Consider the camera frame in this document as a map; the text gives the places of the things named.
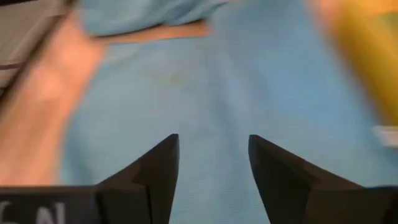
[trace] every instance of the yellow object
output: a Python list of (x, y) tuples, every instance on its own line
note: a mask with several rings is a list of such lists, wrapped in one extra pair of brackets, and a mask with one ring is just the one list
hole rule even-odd
[(385, 124), (398, 126), (398, 42), (374, 16), (377, 11), (394, 10), (395, 5), (398, 9), (398, 0), (391, 2), (393, 8), (388, 10), (381, 7), (382, 2), (343, 0), (335, 31), (344, 55), (374, 99)]

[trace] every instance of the black plastic jaw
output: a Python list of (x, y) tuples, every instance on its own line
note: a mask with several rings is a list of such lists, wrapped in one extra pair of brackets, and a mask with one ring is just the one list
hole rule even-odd
[(172, 134), (98, 185), (0, 188), (0, 223), (166, 224), (178, 177)]
[(398, 223), (398, 188), (363, 188), (259, 137), (249, 158), (272, 224)]

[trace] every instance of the blue fabric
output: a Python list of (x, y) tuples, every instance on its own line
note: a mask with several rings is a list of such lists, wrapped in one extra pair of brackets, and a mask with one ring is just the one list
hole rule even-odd
[(179, 133), (171, 224), (268, 223), (250, 134), (359, 184), (398, 184), (398, 154), (303, 2), (238, 1), (211, 37), (111, 45), (70, 123), (63, 183), (95, 184)]
[(226, 0), (82, 0), (81, 23), (93, 35), (113, 35), (159, 24), (205, 19)]

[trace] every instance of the blue cloth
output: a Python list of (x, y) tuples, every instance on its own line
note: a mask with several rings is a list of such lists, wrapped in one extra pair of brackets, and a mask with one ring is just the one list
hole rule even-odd
[(80, 17), (93, 35), (132, 32), (206, 19), (226, 0), (82, 0)]
[(95, 184), (179, 133), (171, 224), (268, 222), (250, 134), (359, 184), (398, 184), (398, 154), (304, 1), (237, 1), (210, 22), (210, 37), (110, 46), (70, 123), (63, 183)]

